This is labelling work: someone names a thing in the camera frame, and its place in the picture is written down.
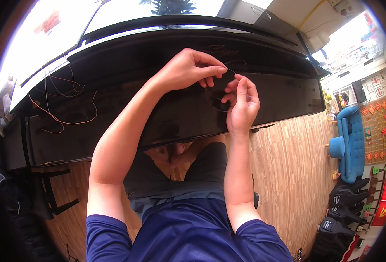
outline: finger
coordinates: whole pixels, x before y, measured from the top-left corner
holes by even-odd
[[[220,66],[207,66],[207,67],[196,67],[196,72],[200,78],[206,78],[209,76],[222,75],[227,72],[227,69]]]
[[[206,54],[193,49],[192,49],[192,54],[193,54],[195,63],[205,63],[212,66],[221,66],[223,68],[227,68],[226,65],[224,65],[221,61],[217,60],[210,54]]]
[[[228,101],[231,102],[231,106],[233,107],[237,103],[237,97],[234,94],[229,93],[223,96],[221,99],[221,103],[226,103]]]
[[[246,78],[242,78],[238,82],[238,86],[237,86],[237,103],[238,104],[246,104],[247,103],[247,98],[248,98],[247,79]]]
[[[242,76],[240,74],[235,74],[234,77],[235,77],[235,79],[238,79],[238,80],[245,78],[247,80],[247,93],[249,96],[248,101],[254,102],[254,103],[259,102],[258,92],[257,92],[257,88],[256,88],[255,84],[251,80],[249,80],[249,78],[247,78],[246,76]]]
[[[233,90],[236,90],[238,86],[238,82],[239,81],[237,79],[234,79],[231,82],[229,82],[227,84],[227,87],[225,88],[225,92],[229,93],[229,92],[232,92]]]
[[[203,88],[206,87],[206,82],[205,82],[204,79],[199,80],[199,84],[200,84]]]
[[[206,82],[208,83],[209,87],[213,87],[214,86],[214,84],[213,84],[213,77],[211,77],[211,76],[206,77]]]

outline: speaker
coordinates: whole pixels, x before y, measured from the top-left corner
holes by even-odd
[[[366,95],[363,91],[362,81],[358,80],[351,84],[353,87],[354,94],[356,95],[356,100],[358,103],[366,101]]]

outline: gray plush toy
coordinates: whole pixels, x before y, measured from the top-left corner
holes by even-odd
[[[9,109],[11,106],[12,92],[17,81],[12,81],[12,76],[8,77],[8,81],[1,88],[0,91],[0,135],[5,136],[4,128],[14,118],[13,114],[10,113]]]

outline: yellow cable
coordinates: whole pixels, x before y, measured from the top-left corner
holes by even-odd
[[[298,29],[300,29],[305,24],[305,22],[308,20],[308,18],[310,18],[310,16],[312,16],[312,14],[315,12],[315,10],[317,8],[319,8],[322,3],[325,3],[325,2],[327,2],[327,0],[321,0],[321,2],[319,2],[318,5],[316,5],[316,7],[314,7],[314,9],[312,9],[312,11],[305,17],[304,21],[298,26]]]

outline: wooden floor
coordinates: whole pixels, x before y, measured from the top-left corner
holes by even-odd
[[[317,226],[325,216],[328,195],[337,160],[327,157],[324,144],[335,137],[337,128],[326,113],[282,121],[250,133],[249,150],[255,191],[260,195],[258,212],[273,225],[294,256],[299,248],[309,253]],[[71,174],[51,178],[58,205],[79,199],[79,204],[59,214],[46,226],[59,250],[85,261],[85,218],[88,196],[89,161],[43,168],[44,171],[70,168]],[[159,166],[167,176],[183,180],[190,163],[171,169]],[[141,223],[123,194],[127,228],[132,241]]]

